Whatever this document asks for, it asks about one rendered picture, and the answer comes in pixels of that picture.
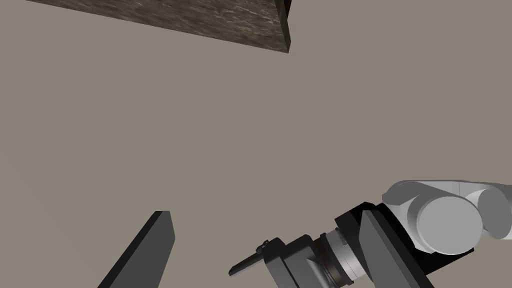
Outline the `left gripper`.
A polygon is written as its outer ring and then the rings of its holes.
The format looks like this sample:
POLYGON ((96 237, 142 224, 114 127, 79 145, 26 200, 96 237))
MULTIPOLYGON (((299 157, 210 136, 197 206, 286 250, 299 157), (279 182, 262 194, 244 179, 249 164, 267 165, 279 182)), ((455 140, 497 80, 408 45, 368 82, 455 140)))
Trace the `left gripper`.
POLYGON ((310 235, 304 234, 285 244, 276 237, 230 268, 230 277, 264 261, 277 288, 340 288, 321 259, 310 235))

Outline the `brown stone table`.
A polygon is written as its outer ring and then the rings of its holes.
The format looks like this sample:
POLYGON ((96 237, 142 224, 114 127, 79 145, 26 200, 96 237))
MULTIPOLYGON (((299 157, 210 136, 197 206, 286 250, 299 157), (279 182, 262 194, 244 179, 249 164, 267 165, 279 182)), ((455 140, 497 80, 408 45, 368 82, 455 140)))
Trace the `brown stone table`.
POLYGON ((292 0, 27 0, 289 53, 292 0))

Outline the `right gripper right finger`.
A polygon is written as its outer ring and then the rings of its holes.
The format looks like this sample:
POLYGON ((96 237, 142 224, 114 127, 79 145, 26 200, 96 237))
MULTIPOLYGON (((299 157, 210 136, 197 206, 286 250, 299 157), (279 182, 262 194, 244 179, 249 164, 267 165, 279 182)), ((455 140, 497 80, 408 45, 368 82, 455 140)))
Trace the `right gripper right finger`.
POLYGON ((364 210, 359 243, 375 288, 434 288, 377 210, 364 210))

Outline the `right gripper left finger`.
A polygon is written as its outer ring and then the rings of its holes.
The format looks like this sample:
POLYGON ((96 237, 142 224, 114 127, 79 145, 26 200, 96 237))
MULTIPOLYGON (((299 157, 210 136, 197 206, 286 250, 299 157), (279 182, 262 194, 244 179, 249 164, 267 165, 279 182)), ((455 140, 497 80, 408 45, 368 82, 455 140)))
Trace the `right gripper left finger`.
POLYGON ((159 288, 175 232, 169 211, 155 211, 97 288, 159 288))

